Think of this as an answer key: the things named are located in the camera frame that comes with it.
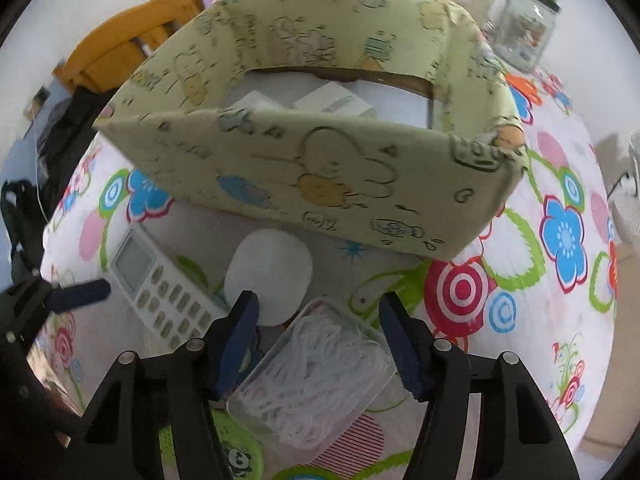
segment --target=wooden headboard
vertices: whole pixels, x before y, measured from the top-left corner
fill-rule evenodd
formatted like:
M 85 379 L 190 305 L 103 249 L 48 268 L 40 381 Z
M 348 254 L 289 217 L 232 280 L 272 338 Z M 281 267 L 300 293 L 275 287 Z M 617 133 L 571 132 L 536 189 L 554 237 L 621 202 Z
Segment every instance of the wooden headboard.
M 202 10 L 202 0 L 150 0 L 125 10 L 88 34 L 53 75 L 70 92 L 78 85 L 94 92 L 119 88 L 149 52 Z

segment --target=black backpack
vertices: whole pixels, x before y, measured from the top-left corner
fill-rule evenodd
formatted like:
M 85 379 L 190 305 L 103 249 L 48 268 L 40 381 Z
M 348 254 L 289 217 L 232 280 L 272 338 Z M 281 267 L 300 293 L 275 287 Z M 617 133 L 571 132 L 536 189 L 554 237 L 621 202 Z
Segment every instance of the black backpack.
M 36 187 L 28 180 L 2 184 L 0 212 L 11 242 L 11 278 L 18 283 L 34 269 L 40 270 L 44 254 L 42 232 L 47 221 Z

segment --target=white cable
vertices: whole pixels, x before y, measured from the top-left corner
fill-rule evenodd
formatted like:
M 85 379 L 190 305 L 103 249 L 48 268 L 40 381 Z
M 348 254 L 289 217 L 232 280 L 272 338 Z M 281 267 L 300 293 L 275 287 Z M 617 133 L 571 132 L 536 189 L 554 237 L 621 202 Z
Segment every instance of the white cable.
M 31 121 L 31 126 L 27 130 L 27 133 L 25 134 L 24 137 L 26 137 L 29 134 L 29 131 L 33 128 L 33 134 L 36 136 L 35 138 L 36 197 L 38 198 L 38 205 L 40 206 L 40 211 L 42 212 L 42 216 L 44 217 L 45 222 L 49 223 L 49 218 L 47 218 L 47 215 L 44 213 L 44 208 L 42 206 L 42 202 L 40 201 L 40 183 L 38 182 L 38 130 L 36 128 L 36 121 L 38 120 L 38 117 L 40 115 L 44 115 L 44 114 L 38 113 L 33 118 L 33 121 Z
M 319 307 L 295 322 L 286 345 L 236 394 L 281 442 L 311 449 L 356 408 L 390 361 L 379 343 Z

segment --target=floral bedsheet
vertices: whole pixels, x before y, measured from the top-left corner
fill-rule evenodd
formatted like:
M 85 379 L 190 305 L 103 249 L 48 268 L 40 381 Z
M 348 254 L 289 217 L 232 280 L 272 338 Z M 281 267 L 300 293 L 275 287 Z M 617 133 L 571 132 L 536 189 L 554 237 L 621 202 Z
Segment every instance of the floral bedsheet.
M 600 395 L 612 346 L 612 221 L 588 133 L 560 80 L 539 71 L 533 78 L 509 74 L 508 81 L 526 125 L 531 171 L 453 261 L 283 228 L 303 240 L 314 258 L 308 300 L 333 296 L 378 326 L 378 298 L 394 290 L 435 335 L 465 351 L 516 352 L 575 449 Z M 44 232 L 42 275 L 62 284 L 99 276 L 130 222 L 144 222 L 185 272 L 221 300 L 226 268 L 242 238 L 275 225 L 173 200 L 98 134 Z M 36 344 L 81 409 L 121 351 L 147 354 L 143 325 L 117 291 L 105 303 L 51 316 Z M 477 431 L 476 400 L 469 434 Z M 401 478 L 423 413 L 424 406 L 394 378 L 312 464 L 296 465 L 265 450 L 264 477 Z M 469 441 L 459 476 L 470 473 L 473 456 Z

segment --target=fan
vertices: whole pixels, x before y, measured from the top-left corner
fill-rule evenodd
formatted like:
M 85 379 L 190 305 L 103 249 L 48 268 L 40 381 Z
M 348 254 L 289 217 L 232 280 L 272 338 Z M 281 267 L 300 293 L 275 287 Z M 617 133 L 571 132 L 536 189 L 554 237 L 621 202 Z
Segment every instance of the fan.
M 607 198 L 618 235 L 640 254 L 640 131 L 631 133 L 629 137 L 629 157 L 633 164 L 633 177 L 625 171 Z

